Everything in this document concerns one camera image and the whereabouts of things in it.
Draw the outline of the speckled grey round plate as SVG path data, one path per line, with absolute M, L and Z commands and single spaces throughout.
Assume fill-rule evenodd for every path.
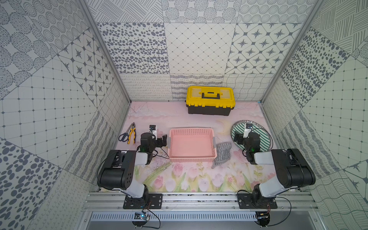
M 244 149 L 244 146 L 242 144 L 237 144 L 234 141 L 234 138 L 236 134 L 243 135 L 246 124 L 252 124 L 253 125 L 252 132 L 260 135 L 260 150 L 261 151 L 268 151 L 271 147 L 273 147 L 272 137 L 267 132 L 267 130 L 262 125 L 254 121 L 251 121 L 251 120 L 241 120 L 233 124 L 231 128 L 231 138 L 233 142 L 235 143 L 235 146 L 237 146 L 240 150 Z

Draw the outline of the grey knitted dish cloth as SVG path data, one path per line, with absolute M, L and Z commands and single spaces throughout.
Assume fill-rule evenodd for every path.
M 216 145 L 217 157 L 213 161 L 212 169 L 220 166 L 231 159 L 230 150 L 232 148 L 231 142 L 223 142 Z

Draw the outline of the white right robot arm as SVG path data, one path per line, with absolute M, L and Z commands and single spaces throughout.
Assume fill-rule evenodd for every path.
M 271 199 L 290 189 L 315 184 L 316 176 L 298 149 L 272 149 L 261 152 L 261 136 L 247 131 L 235 133 L 233 141 L 242 146 L 242 153 L 252 165 L 272 165 L 276 176 L 265 183 L 257 184 L 252 191 L 252 200 Z

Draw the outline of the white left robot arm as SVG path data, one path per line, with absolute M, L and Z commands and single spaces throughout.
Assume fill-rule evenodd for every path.
M 98 186 L 122 192 L 132 199 L 147 201 L 148 188 L 134 179 L 134 169 L 139 165 L 149 165 L 158 156 L 156 148 L 167 146 L 167 139 L 167 135 L 157 138 L 146 132 L 141 134 L 136 150 L 111 150 L 97 173 Z

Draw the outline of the pink perforated plastic basket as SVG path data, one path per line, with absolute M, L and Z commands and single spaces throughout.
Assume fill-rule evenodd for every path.
M 217 157 L 214 130 L 211 128 L 173 128 L 167 147 L 172 162 L 211 162 Z

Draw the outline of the yellow and black toolbox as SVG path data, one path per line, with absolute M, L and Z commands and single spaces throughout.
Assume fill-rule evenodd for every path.
M 186 106 L 189 114 L 228 116 L 235 105 L 231 88 L 190 86 L 187 89 Z

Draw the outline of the yellow handled pliers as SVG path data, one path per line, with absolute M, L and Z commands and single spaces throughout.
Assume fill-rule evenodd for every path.
M 136 125 L 133 122 L 130 126 L 129 133 L 128 133 L 128 144 L 135 144 L 136 143 Z

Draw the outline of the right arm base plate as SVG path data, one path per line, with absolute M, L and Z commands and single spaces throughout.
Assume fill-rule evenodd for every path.
M 278 206 L 274 198 L 266 198 L 260 196 L 254 198 L 249 193 L 238 193 L 237 195 L 238 205 L 240 209 L 277 209 Z

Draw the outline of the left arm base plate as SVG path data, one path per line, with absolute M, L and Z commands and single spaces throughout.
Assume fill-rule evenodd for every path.
M 149 193 L 142 198 L 126 197 L 123 209 L 161 209 L 163 202 L 163 194 Z

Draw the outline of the aluminium mounting rail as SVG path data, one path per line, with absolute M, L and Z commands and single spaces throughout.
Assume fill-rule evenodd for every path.
M 82 211 L 125 211 L 143 205 L 129 204 L 118 192 L 90 192 Z M 153 211 L 312 211 L 317 204 L 308 192 L 285 192 L 262 205 L 254 205 L 245 192 L 151 193 L 148 208 Z

